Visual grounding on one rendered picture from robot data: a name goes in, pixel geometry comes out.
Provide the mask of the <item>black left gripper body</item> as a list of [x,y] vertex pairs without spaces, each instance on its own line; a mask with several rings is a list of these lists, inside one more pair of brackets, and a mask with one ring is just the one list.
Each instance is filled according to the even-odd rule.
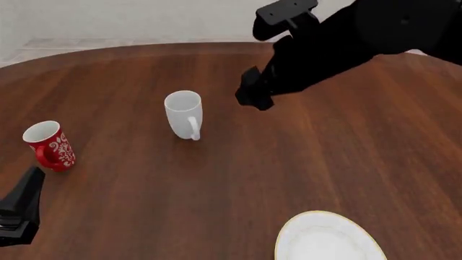
[[12,212],[0,209],[0,247],[29,245],[39,229],[37,212]]

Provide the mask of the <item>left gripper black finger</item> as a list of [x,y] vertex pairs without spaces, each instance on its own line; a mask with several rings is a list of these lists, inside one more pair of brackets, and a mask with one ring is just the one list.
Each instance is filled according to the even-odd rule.
[[0,199],[0,212],[25,212],[37,183],[36,167],[31,167],[19,180],[17,185]]
[[30,201],[27,209],[25,212],[18,212],[18,215],[22,218],[22,220],[27,220],[33,222],[35,225],[40,225],[40,195],[42,191],[42,187],[45,180],[45,173],[40,169],[36,168],[35,173],[37,174],[37,183],[35,187],[35,192],[32,196],[32,200]]

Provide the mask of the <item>red mug with white pattern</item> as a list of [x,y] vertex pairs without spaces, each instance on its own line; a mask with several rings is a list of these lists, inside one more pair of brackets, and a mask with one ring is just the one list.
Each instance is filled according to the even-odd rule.
[[69,140],[62,131],[60,123],[43,121],[32,125],[22,135],[35,153],[39,164],[57,173],[70,169],[76,163]]

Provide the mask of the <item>white plate with gold rim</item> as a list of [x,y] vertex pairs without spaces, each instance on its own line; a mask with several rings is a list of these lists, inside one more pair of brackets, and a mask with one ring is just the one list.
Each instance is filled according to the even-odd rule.
[[290,218],[279,231],[274,260],[387,260],[379,244],[352,220],[325,211]]

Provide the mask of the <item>small flat plate on stalk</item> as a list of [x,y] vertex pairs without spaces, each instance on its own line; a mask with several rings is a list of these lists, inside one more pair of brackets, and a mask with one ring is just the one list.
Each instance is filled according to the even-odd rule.
[[256,10],[255,22],[267,27],[281,27],[317,6],[318,0],[277,0]]

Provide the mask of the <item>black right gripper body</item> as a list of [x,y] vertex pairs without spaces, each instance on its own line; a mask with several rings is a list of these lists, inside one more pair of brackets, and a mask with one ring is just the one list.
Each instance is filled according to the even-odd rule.
[[274,55],[263,71],[270,95],[301,92],[325,79],[315,51],[306,43],[285,36],[273,47]]

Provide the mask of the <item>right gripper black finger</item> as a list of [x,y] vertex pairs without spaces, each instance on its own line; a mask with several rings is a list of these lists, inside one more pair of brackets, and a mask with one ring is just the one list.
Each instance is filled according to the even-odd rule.
[[258,88],[261,83],[261,71],[252,66],[241,75],[240,88]]
[[269,90],[259,83],[242,82],[235,97],[240,105],[252,106],[258,110],[268,110],[274,105]]

